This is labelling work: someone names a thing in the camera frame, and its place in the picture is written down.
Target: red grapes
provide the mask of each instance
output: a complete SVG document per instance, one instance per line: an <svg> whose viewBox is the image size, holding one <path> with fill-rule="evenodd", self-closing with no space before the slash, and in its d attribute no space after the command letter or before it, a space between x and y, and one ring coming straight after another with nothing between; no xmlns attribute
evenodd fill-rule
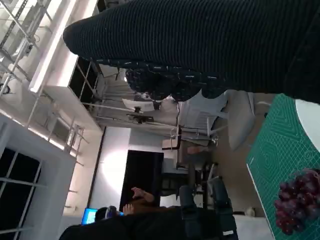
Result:
<svg viewBox="0 0 320 240"><path fill-rule="evenodd" d="M305 229L304 221L320 217L320 169L307 169L294 180L279 185L274 201L275 225L286 235Z"/></svg>

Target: window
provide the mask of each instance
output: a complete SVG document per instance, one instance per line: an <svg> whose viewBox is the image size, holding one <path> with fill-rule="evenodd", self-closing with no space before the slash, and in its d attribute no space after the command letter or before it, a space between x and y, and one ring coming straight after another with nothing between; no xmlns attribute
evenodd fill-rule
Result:
<svg viewBox="0 0 320 240"><path fill-rule="evenodd" d="M38 160L4 149L0 158L1 240L19 239L40 172Z"/></svg>

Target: white plate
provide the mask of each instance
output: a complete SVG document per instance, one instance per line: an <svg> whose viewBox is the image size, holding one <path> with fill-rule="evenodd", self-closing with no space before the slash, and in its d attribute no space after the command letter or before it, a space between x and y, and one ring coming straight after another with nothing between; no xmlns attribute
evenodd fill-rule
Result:
<svg viewBox="0 0 320 240"><path fill-rule="evenodd" d="M305 133L320 152L320 105L295 100L295 108Z"/></svg>

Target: monitor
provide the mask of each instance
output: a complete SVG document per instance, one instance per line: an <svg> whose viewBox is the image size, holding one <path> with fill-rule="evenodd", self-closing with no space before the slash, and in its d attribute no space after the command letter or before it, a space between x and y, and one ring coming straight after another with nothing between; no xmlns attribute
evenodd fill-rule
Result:
<svg viewBox="0 0 320 240"><path fill-rule="evenodd" d="M82 225L92 224L95 222L96 212L98 209L95 208L86 208L82 217Z"/></svg>

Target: green cutting mat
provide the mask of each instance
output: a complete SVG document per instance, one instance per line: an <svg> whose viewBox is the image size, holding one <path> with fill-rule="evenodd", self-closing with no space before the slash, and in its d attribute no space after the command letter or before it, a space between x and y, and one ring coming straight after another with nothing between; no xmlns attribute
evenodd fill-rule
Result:
<svg viewBox="0 0 320 240"><path fill-rule="evenodd" d="M295 101L277 95L246 159L276 240L320 240L320 219L307 221L301 233L287 236L276 227L274 201L279 183L304 168L320 169L320 153L307 137Z"/></svg>

